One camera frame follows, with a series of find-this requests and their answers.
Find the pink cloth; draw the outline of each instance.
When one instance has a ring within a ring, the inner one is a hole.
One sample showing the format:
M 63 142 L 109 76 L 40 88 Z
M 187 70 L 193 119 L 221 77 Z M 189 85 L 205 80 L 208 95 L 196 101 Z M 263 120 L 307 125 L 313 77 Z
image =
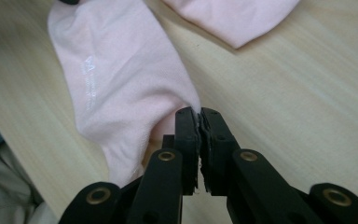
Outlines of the pink cloth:
M 142 173 L 149 138 L 173 134 L 176 110 L 200 111 L 191 80 L 141 0 L 57 1 L 48 31 L 76 127 L 102 147 L 110 181 L 123 187 Z
M 237 49 L 281 22 L 299 0 L 162 0 Z

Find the wooden table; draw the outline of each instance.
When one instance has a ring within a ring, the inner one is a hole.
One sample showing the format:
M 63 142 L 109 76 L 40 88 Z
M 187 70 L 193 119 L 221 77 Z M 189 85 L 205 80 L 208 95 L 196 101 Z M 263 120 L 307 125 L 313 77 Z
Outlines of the wooden table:
M 358 195 L 358 1 L 303 0 L 238 50 L 161 2 L 147 4 L 202 105 L 223 114 L 242 147 L 263 153 L 298 189 L 331 182 Z M 0 131 L 59 217 L 83 187 L 107 179 L 107 168 L 76 132 L 48 38 L 50 6 L 0 1 Z M 224 198 L 185 197 L 183 223 L 229 223 Z

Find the sock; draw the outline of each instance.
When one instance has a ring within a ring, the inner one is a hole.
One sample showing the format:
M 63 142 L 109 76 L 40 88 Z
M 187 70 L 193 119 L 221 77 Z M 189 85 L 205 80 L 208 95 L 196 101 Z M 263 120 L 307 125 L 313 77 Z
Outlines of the sock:
M 73 101 L 77 130 L 98 143 L 109 180 L 142 172 L 149 139 L 174 133 L 174 113 L 200 101 L 179 56 L 141 0 L 55 2 L 48 31 Z
M 237 49 L 281 22 L 299 0 L 162 0 L 181 17 Z

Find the black mechanical arm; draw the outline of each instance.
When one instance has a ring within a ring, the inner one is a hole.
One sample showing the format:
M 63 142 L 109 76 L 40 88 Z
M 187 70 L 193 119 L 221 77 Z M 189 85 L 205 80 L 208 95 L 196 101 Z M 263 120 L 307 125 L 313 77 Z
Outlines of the black mechanical arm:
M 199 158 L 205 188 L 227 196 L 235 224 L 356 223 L 358 197 L 340 186 L 314 185 L 310 193 L 289 184 L 257 151 L 241 149 L 220 113 L 191 108 L 176 113 L 175 135 L 165 135 L 145 174 L 120 189 L 94 183 L 65 210 L 61 224 L 181 223 L 182 196 L 198 183 Z

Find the light wood surface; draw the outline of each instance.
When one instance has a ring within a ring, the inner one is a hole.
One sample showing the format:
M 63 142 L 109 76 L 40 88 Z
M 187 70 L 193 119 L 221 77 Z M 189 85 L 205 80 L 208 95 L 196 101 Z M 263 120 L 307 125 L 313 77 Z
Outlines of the light wood surface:
M 222 113 L 242 147 L 263 153 L 298 189 L 331 182 L 358 195 L 358 1 L 303 0 L 237 50 L 146 2 L 202 105 Z M 59 217 L 107 169 L 98 146 L 76 132 L 48 38 L 50 5 L 0 0 L 0 131 Z M 229 223 L 224 198 L 185 197 L 183 223 Z

